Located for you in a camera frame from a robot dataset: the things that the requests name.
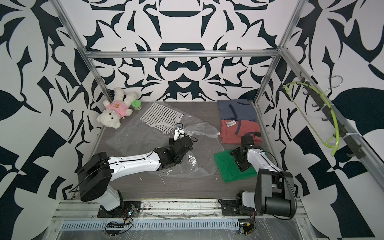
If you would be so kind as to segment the blue tank top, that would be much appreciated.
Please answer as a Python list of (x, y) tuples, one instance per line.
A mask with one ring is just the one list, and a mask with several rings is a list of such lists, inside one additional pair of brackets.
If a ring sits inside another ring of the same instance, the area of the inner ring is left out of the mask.
[(221, 100), (217, 103), (221, 120), (258, 121), (256, 109), (248, 100)]

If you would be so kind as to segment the striped white black garment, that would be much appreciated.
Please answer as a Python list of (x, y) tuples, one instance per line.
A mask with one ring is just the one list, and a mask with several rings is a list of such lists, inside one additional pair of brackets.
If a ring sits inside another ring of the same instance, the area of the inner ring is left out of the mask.
[(149, 127), (169, 135), (180, 123), (184, 114), (165, 105), (153, 103), (141, 116), (140, 120)]

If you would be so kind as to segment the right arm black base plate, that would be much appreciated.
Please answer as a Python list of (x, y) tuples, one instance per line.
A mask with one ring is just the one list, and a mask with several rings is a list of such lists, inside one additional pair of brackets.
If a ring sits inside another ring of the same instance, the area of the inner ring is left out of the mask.
[(242, 205), (239, 200), (223, 200), (218, 199), (219, 204), (221, 205), (222, 215), (223, 216), (251, 216), (257, 217), (260, 216), (255, 209), (251, 207), (246, 207)]

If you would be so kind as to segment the green garment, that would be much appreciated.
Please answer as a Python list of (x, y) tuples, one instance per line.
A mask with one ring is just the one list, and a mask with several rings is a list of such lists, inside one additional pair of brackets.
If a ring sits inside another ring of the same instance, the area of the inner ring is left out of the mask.
[(226, 150), (220, 153), (214, 154), (214, 159), (217, 167), (221, 173), (221, 176), (226, 183), (245, 180), (258, 176), (257, 171), (251, 166), (249, 169), (241, 172), (238, 165), (235, 162), (235, 158), (231, 156), (232, 150)]

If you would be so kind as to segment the red tank top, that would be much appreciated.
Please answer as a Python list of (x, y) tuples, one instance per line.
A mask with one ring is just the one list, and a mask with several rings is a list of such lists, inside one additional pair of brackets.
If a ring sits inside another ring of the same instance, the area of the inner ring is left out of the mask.
[(224, 144), (240, 144), (241, 137), (252, 136), (256, 144), (262, 142), (261, 129), (257, 122), (247, 120), (221, 120), (222, 142)]

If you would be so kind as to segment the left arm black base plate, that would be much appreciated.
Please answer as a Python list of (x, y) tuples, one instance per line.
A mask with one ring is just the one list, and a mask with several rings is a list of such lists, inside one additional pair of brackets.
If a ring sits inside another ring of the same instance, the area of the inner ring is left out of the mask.
[(103, 206), (100, 206), (97, 218), (138, 217), (141, 211), (141, 204), (141, 201), (124, 201), (123, 204), (111, 211), (107, 211)]

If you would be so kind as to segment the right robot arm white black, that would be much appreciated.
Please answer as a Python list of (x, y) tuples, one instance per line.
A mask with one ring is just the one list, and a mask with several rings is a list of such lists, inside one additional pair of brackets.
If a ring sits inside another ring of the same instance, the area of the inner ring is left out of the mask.
[(235, 210), (239, 213), (250, 210), (280, 220), (293, 219), (297, 211), (294, 178), (273, 164), (268, 154), (268, 151), (257, 148), (252, 136), (241, 137), (241, 146), (231, 151), (242, 173), (250, 168), (257, 172), (255, 191), (240, 191), (236, 195)]

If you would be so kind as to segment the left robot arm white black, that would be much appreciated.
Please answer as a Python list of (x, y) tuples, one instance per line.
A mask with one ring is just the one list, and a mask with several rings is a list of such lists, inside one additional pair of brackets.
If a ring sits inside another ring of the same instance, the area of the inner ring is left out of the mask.
[(191, 137), (181, 134), (170, 144), (155, 148), (150, 153), (130, 157), (109, 157), (107, 153), (95, 154), (78, 170), (78, 184), (70, 192), (78, 192), (82, 202), (98, 202), (110, 216), (119, 216), (125, 209), (122, 194), (110, 182), (141, 172), (157, 172), (182, 163), (184, 156), (193, 149)]

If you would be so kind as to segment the clear plastic vacuum bag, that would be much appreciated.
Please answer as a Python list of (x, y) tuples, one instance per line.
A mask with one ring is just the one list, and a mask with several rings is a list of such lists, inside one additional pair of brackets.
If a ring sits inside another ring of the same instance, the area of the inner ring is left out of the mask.
[[(181, 123), (187, 134), (193, 137), (193, 150), (184, 157), (180, 165), (159, 171), (159, 175), (174, 178), (205, 177), (214, 175), (217, 164), (214, 154), (223, 151), (219, 141), (220, 111), (215, 102), (161, 103), (182, 113)], [(149, 153), (154, 148), (169, 144), (173, 133), (164, 134), (152, 128), (140, 118), (150, 109), (145, 103), (141, 111), (121, 121), (119, 129), (105, 129), (98, 145), (98, 152), (108, 156), (126, 157)]]

